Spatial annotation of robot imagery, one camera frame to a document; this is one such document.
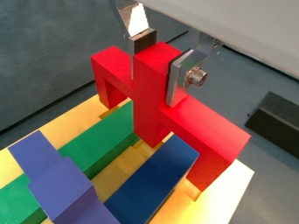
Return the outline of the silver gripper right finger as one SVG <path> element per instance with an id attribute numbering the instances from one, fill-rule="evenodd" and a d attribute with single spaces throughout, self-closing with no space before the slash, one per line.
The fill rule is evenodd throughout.
<path id="1" fill-rule="evenodd" d="M 165 103 L 172 108 L 188 95 L 190 85 L 203 85 L 208 77 L 202 70 L 203 62 L 223 45 L 219 39 L 194 28 L 188 34 L 191 47 L 169 62 Z"/>

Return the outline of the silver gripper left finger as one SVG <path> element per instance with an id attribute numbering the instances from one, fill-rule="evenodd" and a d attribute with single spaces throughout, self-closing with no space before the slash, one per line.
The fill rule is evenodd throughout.
<path id="1" fill-rule="evenodd" d="M 136 0 L 109 0 L 124 33 L 129 62 L 133 56 L 156 43 L 156 30 L 149 27 L 145 7 Z"/>

